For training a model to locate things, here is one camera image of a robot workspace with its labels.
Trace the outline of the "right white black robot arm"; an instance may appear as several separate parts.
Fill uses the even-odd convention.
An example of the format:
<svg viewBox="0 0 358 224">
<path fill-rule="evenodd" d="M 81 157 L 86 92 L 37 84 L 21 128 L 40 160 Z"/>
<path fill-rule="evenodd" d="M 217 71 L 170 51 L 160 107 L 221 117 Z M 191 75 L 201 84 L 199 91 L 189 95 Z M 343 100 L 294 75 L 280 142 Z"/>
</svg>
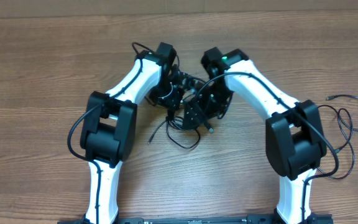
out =
<svg viewBox="0 0 358 224">
<path fill-rule="evenodd" d="M 234 93 L 251 105 L 265 122 L 265 153 L 279 176 L 279 201 L 271 215 L 247 217 L 248 223 L 332 223 L 331 215 L 311 212 L 311 184 L 327 152 L 334 152 L 325 138 L 318 107 L 298 101 L 277 88 L 241 50 L 227 54 L 214 47 L 201 64 L 209 80 L 184 103 L 184 129 L 207 129 L 209 119 L 225 114 Z"/>
</svg>

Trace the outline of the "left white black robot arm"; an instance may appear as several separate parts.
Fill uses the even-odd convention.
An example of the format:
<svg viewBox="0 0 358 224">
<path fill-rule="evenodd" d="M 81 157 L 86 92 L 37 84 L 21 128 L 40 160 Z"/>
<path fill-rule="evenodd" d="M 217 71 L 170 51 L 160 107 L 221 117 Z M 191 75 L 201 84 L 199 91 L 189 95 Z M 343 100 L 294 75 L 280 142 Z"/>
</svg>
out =
<svg viewBox="0 0 358 224">
<path fill-rule="evenodd" d="M 131 71 L 114 88 L 94 91 L 86 112 L 74 123 L 69 151 L 88 163 L 91 173 L 89 206 L 78 223 L 115 223 L 119 216 L 119 176 L 135 142 L 137 107 L 143 99 L 177 110 L 187 90 L 198 81 L 179 69 L 172 45 L 160 43 L 137 52 Z"/>
</svg>

